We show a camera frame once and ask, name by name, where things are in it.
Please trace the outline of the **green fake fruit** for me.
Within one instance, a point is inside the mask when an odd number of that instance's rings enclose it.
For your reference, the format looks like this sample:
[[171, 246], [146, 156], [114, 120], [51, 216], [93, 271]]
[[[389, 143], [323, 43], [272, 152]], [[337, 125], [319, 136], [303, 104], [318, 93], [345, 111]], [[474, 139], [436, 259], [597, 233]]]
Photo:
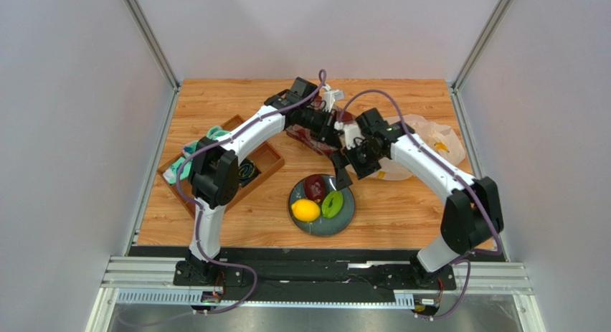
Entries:
[[321, 204], [322, 216], [331, 219], [334, 218], [344, 205], [344, 196], [341, 191], [331, 191]]

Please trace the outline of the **dark red fake fruit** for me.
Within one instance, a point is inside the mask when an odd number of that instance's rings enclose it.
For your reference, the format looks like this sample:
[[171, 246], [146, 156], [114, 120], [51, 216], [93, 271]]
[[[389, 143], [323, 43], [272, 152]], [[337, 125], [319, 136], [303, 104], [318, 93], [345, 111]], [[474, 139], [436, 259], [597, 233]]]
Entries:
[[326, 182], [320, 174], [313, 174], [303, 180], [305, 197], [315, 203], [321, 203], [327, 195]]

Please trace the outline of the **yellow fake fruit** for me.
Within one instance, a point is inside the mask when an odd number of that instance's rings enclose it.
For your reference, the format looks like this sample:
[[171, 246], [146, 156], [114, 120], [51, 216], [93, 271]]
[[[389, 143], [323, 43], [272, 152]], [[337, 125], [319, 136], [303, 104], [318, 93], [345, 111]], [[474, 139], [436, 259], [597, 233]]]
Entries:
[[298, 199], [290, 205], [293, 216], [302, 222], [313, 222], [321, 215], [319, 205], [310, 199]]

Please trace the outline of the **yellow fake banana piece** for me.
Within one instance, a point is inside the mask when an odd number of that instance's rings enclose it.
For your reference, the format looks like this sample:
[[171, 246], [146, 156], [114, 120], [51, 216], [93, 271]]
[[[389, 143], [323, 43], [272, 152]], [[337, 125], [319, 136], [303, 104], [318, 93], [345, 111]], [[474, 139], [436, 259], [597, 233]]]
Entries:
[[433, 146], [438, 151], [450, 152], [450, 149], [442, 142], [435, 142]]

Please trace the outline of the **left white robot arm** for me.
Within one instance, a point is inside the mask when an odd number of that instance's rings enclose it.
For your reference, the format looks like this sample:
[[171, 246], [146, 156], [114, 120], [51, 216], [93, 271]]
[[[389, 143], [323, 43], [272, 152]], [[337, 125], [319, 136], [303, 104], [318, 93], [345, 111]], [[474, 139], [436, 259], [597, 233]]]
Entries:
[[290, 89], [268, 98], [256, 114], [227, 135], [198, 141], [188, 158], [195, 227], [181, 271], [185, 278], [205, 285], [216, 280], [222, 266], [215, 258], [220, 251], [224, 212], [239, 188], [238, 168], [256, 148], [293, 125], [312, 131], [336, 147], [341, 145], [333, 128], [333, 113], [310, 107], [326, 84], [326, 71], [320, 70], [318, 77], [319, 85], [297, 77]]

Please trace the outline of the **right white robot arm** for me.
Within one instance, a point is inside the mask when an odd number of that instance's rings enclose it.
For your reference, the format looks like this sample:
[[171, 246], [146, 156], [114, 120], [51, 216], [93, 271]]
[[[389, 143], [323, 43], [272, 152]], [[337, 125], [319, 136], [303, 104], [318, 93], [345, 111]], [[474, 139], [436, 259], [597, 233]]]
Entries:
[[412, 261], [420, 275], [437, 272], [503, 231], [503, 215], [496, 182], [477, 179], [435, 153], [403, 120], [388, 123], [373, 108], [353, 123], [336, 122], [334, 132], [344, 147], [331, 155], [337, 187], [351, 185], [346, 167], [359, 179], [381, 169], [388, 158], [426, 184], [444, 205], [440, 234]]

